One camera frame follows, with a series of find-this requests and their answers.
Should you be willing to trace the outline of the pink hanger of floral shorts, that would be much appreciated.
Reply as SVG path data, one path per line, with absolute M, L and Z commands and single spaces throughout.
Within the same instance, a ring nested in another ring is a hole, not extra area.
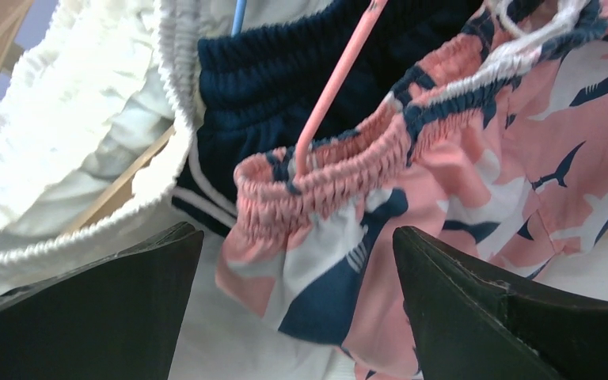
M 295 177 L 300 178 L 308 173 L 307 154 L 318 128 L 321 126 L 352 65 L 356 61 L 363 45 L 380 18 L 389 0 L 373 0 L 364 11 L 344 48 L 332 74 L 325 84 L 317 103 L 306 121 L 302 133 L 295 145 Z

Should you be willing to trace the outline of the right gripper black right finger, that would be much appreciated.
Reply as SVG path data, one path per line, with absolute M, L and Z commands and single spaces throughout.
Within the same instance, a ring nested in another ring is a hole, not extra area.
M 608 301 L 561 291 L 412 226 L 393 253 L 426 379 L 608 379 Z

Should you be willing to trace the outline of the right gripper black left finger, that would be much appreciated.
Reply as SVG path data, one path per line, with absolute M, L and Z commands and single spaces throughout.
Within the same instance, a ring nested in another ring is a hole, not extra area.
M 0 295 L 0 380 L 165 379 L 203 233 L 179 223 Z

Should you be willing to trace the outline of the pink navy floral shorts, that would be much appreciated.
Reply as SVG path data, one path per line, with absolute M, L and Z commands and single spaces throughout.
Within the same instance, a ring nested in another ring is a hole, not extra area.
M 608 230 L 608 1 L 489 1 L 355 129 L 234 180 L 218 286 L 357 379 L 419 379 L 396 228 L 527 278 Z

